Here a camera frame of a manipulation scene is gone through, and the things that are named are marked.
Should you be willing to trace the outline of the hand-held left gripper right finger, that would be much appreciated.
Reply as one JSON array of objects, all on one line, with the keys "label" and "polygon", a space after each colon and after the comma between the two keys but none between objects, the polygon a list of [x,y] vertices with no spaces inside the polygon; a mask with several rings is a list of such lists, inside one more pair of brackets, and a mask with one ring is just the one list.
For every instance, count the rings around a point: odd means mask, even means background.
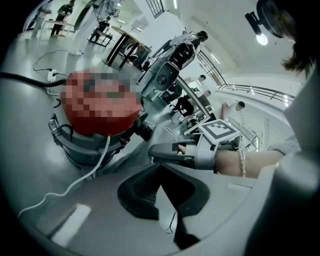
[{"label": "hand-held left gripper right finger", "polygon": [[161,186],[181,217],[197,215],[210,198],[208,185],[178,165],[161,164]]}]

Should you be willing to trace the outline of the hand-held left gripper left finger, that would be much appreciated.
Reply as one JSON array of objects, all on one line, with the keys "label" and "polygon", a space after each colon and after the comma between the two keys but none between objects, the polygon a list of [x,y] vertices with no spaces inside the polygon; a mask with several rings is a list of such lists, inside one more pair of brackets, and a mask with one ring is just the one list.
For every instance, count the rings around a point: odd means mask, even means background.
[{"label": "hand-held left gripper left finger", "polygon": [[161,182],[161,165],[159,163],[148,165],[119,185],[118,201],[136,218],[158,220],[159,210],[155,204]]}]

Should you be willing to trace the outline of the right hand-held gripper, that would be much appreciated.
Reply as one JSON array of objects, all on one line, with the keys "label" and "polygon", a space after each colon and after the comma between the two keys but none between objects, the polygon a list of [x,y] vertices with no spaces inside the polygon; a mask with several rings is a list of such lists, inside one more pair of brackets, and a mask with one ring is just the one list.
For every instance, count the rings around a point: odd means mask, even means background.
[{"label": "right hand-held gripper", "polygon": [[[196,140],[187,139],[152,145],[148,154],[153,157],[153,163],[168,163],[183,167],[195,167],[198,170],[212,170],[218,151],[237,151],[240,147],[241,133],[221,119],[201,124],[198,129],[200,133],[195,134]],[[179,146],[186,147],[186,155],[191,158],[159,158],[176,156],[180,151]]]}]

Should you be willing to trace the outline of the person's right forearm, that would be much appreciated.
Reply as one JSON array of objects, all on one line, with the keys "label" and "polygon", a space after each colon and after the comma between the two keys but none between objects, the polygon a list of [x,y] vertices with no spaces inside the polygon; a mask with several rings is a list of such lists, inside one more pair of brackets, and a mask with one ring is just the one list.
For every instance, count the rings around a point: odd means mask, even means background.
[{"label": "person's right forearm", "polygon": [[300,150],[300,144],[293,134],[265,151],[219,150],[215,155],[215,168],[222,175],[256,179],[264,167],[275,165],[284,156]]}]

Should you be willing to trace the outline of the long white desk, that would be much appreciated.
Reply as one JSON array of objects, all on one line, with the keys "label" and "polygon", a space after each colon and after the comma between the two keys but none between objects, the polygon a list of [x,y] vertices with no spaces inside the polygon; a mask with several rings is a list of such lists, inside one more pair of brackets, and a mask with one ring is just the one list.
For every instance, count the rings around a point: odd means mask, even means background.
[{"label": "long white desk", "polygon": [[176,83],[187,95],[179,97],[175,105],[178,114],[180,113],[178,121],[181,133],[186,136],[212,118],[212,106],[209,102],[210,94],[208,94],[208,90],[205,92],[194,90],[180,76],[176,79]]}]

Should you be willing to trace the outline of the red vacuum cleaner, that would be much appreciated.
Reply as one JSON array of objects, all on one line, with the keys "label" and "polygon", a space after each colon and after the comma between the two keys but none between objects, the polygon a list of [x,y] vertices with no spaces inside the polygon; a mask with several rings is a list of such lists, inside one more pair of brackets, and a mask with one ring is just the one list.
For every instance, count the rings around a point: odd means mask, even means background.
[{"label": "red vacuum cleaner", "polygon": [[78,169],[103,168],[136,134],[149,141],[153,130],[140,114],[142,97],[123,72],[87,68],[62,81],[48,121],[54,142]]}]

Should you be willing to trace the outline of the metal railing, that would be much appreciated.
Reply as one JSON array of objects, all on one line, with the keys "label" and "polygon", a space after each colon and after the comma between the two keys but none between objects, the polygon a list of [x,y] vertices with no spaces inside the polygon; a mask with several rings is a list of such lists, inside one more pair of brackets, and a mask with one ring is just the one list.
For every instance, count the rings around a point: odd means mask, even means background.
[{"label": "metal railing", "polygon": [[270,89],[270,88],[251,86],[251,85],[224,84],[219,89],[223,91],[242,93],[250,96],[268,99],[271,101],[281,102],[285,107],[288,107],[295,99],[295,96],[291,94],[287,94],[287,93]]}]

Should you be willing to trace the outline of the round wooden table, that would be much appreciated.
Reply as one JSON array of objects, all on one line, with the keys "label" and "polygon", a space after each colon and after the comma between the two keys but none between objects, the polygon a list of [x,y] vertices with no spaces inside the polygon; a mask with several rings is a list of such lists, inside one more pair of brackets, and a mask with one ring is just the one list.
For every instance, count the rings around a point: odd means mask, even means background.
[{"label": "round wooden table", "polygon": [[[144,45],[142,42],[140,42],[138,39],[136,39],[134,36],[132,36],[129,32],[124,31],[123,29],[116,27],[116,26],[111,26],[111,28],[120,34],[120,38],[115,42],[114,46],[111,48],[108,56],[106,58],[102,59],[102,62],[116,70],[121,70],[125,63],[129,60],[129,58],[133,55],[134,51],[137,50],[138,48],[143,49],[144,52],[146,53],[146,56],[144,57],[143,60],[146,59],[146,57],[149,55],[150,48]],[[125,53],[125,44],[128,42],[128,40],[131,40],[133,43],[133,46],[130,48],[130,50]],[[120,65],[116,66],[114,65],[114,61],[116,57],[121,53],[121,50],[123,49],[123,59]]]}]

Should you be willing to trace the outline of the window grille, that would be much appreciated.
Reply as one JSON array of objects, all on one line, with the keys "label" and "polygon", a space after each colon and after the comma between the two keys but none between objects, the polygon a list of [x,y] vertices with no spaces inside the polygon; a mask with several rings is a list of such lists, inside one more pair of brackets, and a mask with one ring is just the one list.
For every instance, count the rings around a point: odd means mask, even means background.
[{"label": "window grille", "polygon": [[156,19],[165,12],[162,0],[145,0],[153,17]]}]

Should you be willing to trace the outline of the white table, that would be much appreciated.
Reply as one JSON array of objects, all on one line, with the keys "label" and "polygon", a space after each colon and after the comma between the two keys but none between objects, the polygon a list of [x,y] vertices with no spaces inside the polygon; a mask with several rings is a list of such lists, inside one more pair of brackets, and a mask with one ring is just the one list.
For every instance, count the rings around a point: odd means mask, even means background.
[{"label": "white table", "polygon": [[71,28],[74,27],[73,24],[63,21],[56,21],[56,20],[45,20],[43,26],[41,28],[40,34],[42,35],[44,28],[46,25],[62,25],[61,31],[64,31],[64,27],[67,27],[66,34],[59,34],[61,37],[68,37],[71,33]]}]

